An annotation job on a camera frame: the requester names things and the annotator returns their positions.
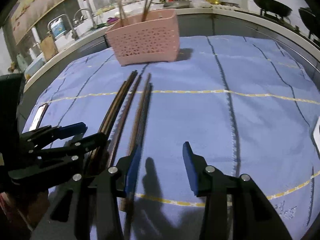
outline wok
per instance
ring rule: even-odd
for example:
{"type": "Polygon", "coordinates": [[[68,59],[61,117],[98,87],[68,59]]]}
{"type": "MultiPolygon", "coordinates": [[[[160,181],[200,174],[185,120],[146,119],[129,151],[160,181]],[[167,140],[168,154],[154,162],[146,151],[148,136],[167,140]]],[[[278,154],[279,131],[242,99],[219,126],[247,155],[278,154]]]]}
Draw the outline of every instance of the wok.
{"type": "Polygon", "coordinates": [[[263,11],[272,12],[279,15],[281,18],[287,17],[292,12],[292,9],[283,3],[275,0],[253,0],[263,11]]]}
{"type": "Polygon", "coordinates": [[[310,39],[311,34],[314,34],[318,38],[320,38],[320,26],[318,25],[318,22],[316,20],[315,15],[311,12],[310,8],[299,8],[299,14],[301,17],[302,22],[304,25],[308,28],[310,39]]]}

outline blue tablecloth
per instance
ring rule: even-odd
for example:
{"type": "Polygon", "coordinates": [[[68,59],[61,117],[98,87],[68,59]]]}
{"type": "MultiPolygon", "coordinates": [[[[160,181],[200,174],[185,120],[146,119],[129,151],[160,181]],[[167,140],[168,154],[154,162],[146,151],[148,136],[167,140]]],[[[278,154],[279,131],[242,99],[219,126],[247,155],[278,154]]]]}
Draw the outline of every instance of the blue tablecloth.
{"type": "MultiPolygon", "coordinates": [[[[320,211],[320,161],[310,139],[320,94],[303,67],[272,40],[183,37],[178,60],[171,63],[121,67],[111,48],[83,57],[42,93],[24,131],[49,102],[41,126],[84,122],[85,136],[96,133],[132,70],[143,72],[139,91],[148,72],[154,86],[132,239],[198,238],[204,200],[189,187],[185,141],[225,174],[249,174],[292,237],[303,236],[320,211]]],[[[126,155],[140,96],[132,103],[116,161],[126,155]]]]}

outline cutting board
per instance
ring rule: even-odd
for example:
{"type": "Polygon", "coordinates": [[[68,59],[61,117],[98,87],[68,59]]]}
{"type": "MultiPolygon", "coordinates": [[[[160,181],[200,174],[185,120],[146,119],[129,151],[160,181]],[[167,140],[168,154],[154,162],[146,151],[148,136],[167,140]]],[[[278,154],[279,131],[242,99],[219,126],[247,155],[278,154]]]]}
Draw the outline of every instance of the cutting board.
{"type": "Polygon", "coordinates": [[[43,41],[41,41],[40,48],[47,62],[53,56],[58,54],[58,49],[57,49],[56,43],[54,42],[54,37],[52,34],[49,34],[43,41]]]}

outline smartphone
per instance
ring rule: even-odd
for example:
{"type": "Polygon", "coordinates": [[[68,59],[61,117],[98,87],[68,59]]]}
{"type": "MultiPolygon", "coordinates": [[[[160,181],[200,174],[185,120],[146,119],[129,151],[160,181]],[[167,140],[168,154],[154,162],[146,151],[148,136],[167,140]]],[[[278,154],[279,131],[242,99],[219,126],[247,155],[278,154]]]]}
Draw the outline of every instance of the smartphone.
{"type": "Polygon", "coordinates": [[[42,121],[42,118],[45,114],[45,111],[47,110],[49,104],[45,103],[44,105],[40,106],[36,112],[36,115],[31,123],[30,129],[29,131],[35,130],[37,128],[39,128],[40,123],[42,121]]]}

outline faucet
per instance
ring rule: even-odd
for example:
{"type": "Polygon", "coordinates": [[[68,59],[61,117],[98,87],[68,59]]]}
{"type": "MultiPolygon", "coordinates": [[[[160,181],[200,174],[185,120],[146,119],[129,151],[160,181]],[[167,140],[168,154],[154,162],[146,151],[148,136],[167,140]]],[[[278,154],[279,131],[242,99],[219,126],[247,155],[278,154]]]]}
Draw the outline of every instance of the faucet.
{"type": "Polygon", "coordinates": [[[91,19],[91,21],[92,21],[93,28],[97,29],[98,27],[97,27],[97,25],[96,25],[96,23],[95,23],[95,21],[93,20],[93,17],[92,17],[92,11],[91,11],[90,9],[88,9],[88,8],[82,8],[82,9],[80,9],[80,10],[77,10],[77,12],[75,13],[75,16],[73,17],[73,21],[76,20],[76,15],[77,15],[77,13],[80,12],[80,11],[88,11],[88,12],[89,12],[89,15],[90,15],[90,19],[91,19]]]}
{"type": "Polygon", "coordinates": [[[72,23],[71,23],[71,21],[70,21],[70,18],[69,18],[68,15],[66,15],[66,14],[61,14],[60,16],[58,16],[58,17],[54,18],[53,20],[51,20],[51,21],[48,23],[48,26],[47,26],[47,27],[48,27],[48,31],[49,31],[49,32],[52,31],[50,24],[51,24],[53,21],[55,21],[56,19],[59,19],[61,16],[65,16],[65,17],[67,18],[67,20],[68,20],[68,23],[69,23],[69,25],[70,25],[70,27],[71,27],[71,33],[72,33],[72,36],[71,36],[71,37],[72,37],[73,39],[75,39],[75,40],[78,40],[78,39],[79,39],[79,36],[78,36],[76,30],[73,28],[73,25],[72,25],[72,23]]]}

